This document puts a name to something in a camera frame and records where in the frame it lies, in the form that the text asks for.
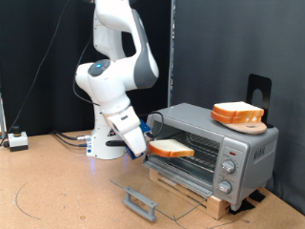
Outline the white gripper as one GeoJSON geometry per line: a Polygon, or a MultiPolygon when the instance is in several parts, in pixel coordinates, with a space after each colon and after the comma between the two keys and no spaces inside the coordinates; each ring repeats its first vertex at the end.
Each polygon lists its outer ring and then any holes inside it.
{"type": "Polygon", "coordinates": [[[140,128],[140,119],[132,106],[121,113],[109,115],[107,122],[125,141],[136,157],[147,153],[146,141],[140,128]]]}

